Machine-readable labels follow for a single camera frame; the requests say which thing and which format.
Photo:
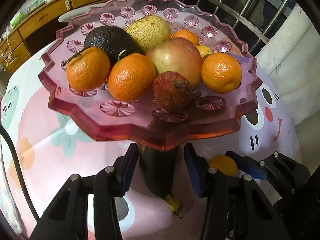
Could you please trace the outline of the small yellow-orange mandarin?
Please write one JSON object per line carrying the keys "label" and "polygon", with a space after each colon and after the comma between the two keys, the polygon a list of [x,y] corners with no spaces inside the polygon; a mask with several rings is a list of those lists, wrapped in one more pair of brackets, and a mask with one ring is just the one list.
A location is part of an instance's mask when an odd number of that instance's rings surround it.
{"label": "small yellow-orange mandarin", "polygon": [[238,167],[236,162],[225,155],[216,155],[209,160],[209,166],[217,168],[224,175],[236,177],[238,174]]}

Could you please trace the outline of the blackened banana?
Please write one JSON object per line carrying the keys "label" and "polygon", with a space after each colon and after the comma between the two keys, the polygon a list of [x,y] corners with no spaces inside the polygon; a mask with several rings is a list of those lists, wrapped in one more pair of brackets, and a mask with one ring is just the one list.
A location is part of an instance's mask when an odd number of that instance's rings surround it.
{"label": "blackened banana", "polygon": [[174,195],[174,180],[178,148],[163,152],[143,146],[139,158],[139,168],[150,192],[161,198],[170,211],[183,218],[182,204]]}

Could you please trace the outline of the wrinkled red passion fruit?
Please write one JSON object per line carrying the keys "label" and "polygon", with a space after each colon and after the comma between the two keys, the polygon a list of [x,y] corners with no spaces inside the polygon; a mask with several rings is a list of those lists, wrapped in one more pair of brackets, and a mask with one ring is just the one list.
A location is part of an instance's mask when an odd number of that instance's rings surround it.
{"label": "wrinkled red passion fruit", "polygon": [[168,112],[183,109],[193,97],[190,82],[172,71],[159,74],[153,82],[152,90],[157,104]]}

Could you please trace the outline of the red apple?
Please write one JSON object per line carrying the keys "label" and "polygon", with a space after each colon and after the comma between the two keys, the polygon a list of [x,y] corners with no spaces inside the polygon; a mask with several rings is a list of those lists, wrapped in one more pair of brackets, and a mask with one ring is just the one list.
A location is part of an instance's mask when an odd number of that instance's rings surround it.
{"label": "red apple", "polygon": [[156,68],[157,75],[164,72],[177,72],[186,78],[192,87],[202,81],[203,59],[189,40],[181,37],[172,38],[149,49],[145,54]]}

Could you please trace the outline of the small orange mandarin front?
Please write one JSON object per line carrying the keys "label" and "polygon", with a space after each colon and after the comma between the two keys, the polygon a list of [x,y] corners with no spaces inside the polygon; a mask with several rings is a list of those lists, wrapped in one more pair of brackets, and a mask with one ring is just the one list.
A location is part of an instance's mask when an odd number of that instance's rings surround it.
{"label": "small orange mandarin front", "polygon": [[208,46],[199,45],[196,48],[199,51],[202,58],[206,57],[207,55],[211,55],[213,53]]}

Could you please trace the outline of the dark avocado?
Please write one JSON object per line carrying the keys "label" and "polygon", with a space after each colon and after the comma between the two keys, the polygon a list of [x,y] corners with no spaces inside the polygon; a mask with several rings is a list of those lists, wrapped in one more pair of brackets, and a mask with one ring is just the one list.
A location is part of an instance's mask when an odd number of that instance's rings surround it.
{"label": "dark avocado", "polygon": [[84,48],[97,47],[102,49],[110,59],[111,66],[118,62],[118,56],[122,51],[121,59],[133,53],[144,55],[141,46],[124,30],[117,26],[101,26],[89,32],[84,41]]}

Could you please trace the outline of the large orange mandarin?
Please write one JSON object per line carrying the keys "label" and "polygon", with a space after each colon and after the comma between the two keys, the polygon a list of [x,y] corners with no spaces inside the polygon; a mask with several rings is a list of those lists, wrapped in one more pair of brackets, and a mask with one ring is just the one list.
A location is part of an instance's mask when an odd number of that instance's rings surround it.
{"label": "large orange mandarin", "polygon": [[199,38],[197,37],[197,35],[195,35],[191,31],[188,31],[185,29],[177,31],[176,33],[174,33],[174,35],[172,37],[173,38],[176,38],[176,37],[185,38],[186,40],[190,41],[194,46],[200,45]]}

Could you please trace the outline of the yellow pear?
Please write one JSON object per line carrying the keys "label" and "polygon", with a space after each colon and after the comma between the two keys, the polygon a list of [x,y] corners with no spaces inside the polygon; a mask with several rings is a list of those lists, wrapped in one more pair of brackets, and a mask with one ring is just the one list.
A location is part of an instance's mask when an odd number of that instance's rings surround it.
{"label": "yellow pear", "polygon": [[144,16],[131,23],[125,31],[138,43],[144,53],[157,44],[171,39],[168,23],[156,15]]}

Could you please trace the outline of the pink plastic fruit bowl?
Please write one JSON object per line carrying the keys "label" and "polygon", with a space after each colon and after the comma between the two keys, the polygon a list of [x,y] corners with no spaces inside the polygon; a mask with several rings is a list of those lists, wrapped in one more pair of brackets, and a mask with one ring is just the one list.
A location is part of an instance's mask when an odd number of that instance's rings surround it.
{"label": "pink plastic fruit bowl", "polygon": [[177,0],[111,0],[59,30],[42,55],[49,108],[96,141],[158,151],[240,129],[257,61],[230,25]]}

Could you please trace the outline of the cartoon printed tablecloth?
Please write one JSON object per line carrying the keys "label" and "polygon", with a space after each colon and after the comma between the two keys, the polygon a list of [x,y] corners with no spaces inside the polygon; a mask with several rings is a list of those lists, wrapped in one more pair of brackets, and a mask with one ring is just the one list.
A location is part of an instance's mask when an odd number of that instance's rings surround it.
{"label": "cartoon printed tablecloth", "polygon": [[[1,101],[4,128],[15,144],[23,178],[38,214],[42,214],[69,176],[94,175],[124,155],[129,140],[94,141],[67,115],[48,107],[49,92],[39,80],[44,68],[41,52],[28,59],[10,78]],[[240,130],[212,139],[195,140],[197,154],[210,159],[231,150],[264,159],[278,151],[302,160],[299,141],[285,105],[261,68],[257,89],[258,109],[241,119]],[[205,200],[196,198],[178,157],[173,191],[183,205],[183,218],[170,212],[155,197],[135,170],[131,187],[116,204],[120,208],[120,230],[124,239],[198,239]]]}

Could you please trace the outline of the white curtain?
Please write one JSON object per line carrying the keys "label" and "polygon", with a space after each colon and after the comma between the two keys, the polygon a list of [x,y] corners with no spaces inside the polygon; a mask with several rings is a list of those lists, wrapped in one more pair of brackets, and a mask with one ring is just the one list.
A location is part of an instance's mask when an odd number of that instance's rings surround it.
{"label": "white curtain", "polygon": [[291,116],[302,163],[315,172],[319,166],[319,33],[299,5],[257,59]]}

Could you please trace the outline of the wooden desk with drawers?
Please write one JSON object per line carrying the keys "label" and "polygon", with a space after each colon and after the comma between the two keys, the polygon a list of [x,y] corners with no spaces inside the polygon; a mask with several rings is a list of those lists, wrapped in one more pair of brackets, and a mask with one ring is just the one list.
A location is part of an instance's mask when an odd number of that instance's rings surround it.
{"label": "wooden desk with drawers", "polygon": [[58,18],[72,9],[71,0],[51,0],[31,12],[1,41],[1,69],[13,74],[27,59],[54,41],[56,31],[66,26]]}

